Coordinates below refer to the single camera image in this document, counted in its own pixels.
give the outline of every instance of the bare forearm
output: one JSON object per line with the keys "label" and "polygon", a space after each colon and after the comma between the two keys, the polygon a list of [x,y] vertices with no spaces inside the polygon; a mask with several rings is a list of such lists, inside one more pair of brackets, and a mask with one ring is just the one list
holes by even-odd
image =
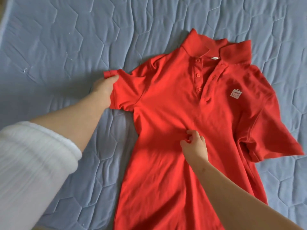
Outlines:
{"label": "bare forearm", "polygon": [[226,230],[302,230],[241,189],[209,162],[199,162],[198,166],[192,169]]}
{"label": "bare forearm", "polygon": [[31,122],[70,139],[83,151],[106,107],[99,93],[91,93],[74,105],[37,117]]}

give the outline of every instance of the clothing tag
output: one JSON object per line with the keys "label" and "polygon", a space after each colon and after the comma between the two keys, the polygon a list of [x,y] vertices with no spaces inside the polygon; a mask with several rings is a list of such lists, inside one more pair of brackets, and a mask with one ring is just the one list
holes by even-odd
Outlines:
{"label": "clothing tag", "polygon": [[230,96],[238,99],[240,97],[241,93],[242,92],[239,89],[234,89]]}

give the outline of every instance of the hand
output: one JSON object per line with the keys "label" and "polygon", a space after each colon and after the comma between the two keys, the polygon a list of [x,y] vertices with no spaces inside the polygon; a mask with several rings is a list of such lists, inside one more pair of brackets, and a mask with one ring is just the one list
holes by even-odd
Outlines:
{"label": "hand", "polygon": [[98,94],[104,108],[111,105],[110,95],[113,90],[113,84],[117,82],[119,76],[109,77],[107,79],[100,78],[94,82],[93,93]]}
{"label": "hand", "polygon": [[208,152],[205,138],[199,136],[198,131],[187,130],[187,134],[191,135],[189,138],[191,143],[182,140],[180,141],[180,146],[186,161],[193,169],[199,162],[208,161]]}

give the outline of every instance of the red shirt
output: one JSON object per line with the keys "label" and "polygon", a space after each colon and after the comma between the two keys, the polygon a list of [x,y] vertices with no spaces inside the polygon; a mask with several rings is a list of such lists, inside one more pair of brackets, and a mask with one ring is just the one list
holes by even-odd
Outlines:
{"label": "red shirt", "polygon": [[112,109],[133,111],[139,138],[118,200],[114,229],[223,229],[179,145],[187,129],[206,139],[209,161],[259,200],[255,162],[302,149],[282,124],[276,94],[251,65],[251,41],[213,40],[192,29],[170,54],[119,74]]}

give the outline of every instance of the gray-blue sheet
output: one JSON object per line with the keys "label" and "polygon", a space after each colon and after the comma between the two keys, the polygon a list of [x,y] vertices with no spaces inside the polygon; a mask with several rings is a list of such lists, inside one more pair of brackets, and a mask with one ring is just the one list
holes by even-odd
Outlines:
{"label": "gray-blue sheet", "polygon": [[[175,49],[194,27],[212,38],[252,39],[253,63],[306,152],[306,7],[307,0],[8,0],[0,28],[0,129],[74,103],[103,70],[130,71]],[[111,229],[136,138],[131,113],[106,110],[78,170],[38,224]],[[267,160],[258,170],[270,206],[307,229],[307,157]]]}

